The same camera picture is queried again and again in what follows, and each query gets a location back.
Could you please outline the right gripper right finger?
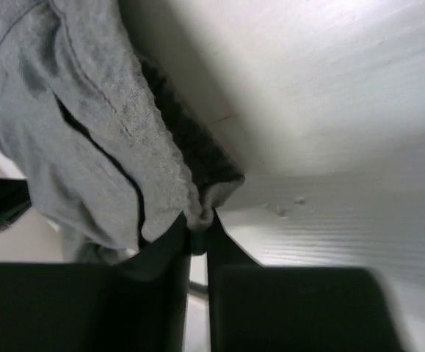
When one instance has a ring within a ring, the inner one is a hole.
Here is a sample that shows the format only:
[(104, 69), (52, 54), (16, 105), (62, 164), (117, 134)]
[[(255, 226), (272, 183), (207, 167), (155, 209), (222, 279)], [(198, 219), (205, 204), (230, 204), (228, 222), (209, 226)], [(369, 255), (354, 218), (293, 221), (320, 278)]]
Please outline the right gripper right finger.
[(404, 350), (369, 270), (260, 264), (219, 219), (206, 244), (213, 351)]

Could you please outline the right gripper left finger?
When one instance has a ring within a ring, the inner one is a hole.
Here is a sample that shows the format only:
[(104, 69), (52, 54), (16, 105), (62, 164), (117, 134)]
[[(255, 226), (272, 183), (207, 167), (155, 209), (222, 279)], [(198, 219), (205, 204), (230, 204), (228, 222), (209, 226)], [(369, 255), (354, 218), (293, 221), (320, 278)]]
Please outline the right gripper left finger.
[(0, 263), (0, 351), (181, 351), (186, 219), (118, 265)]

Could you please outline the grey shorts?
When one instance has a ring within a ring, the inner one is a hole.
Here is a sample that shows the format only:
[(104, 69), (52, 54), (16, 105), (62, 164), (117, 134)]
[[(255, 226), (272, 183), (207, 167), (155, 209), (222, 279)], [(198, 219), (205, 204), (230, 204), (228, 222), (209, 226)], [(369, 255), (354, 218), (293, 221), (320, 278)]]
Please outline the grey shorts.
[(117, 1), (0, 1), (0, 151), (82, 263), (121, 262), (180, 215), (204, 231), (244, 181)]

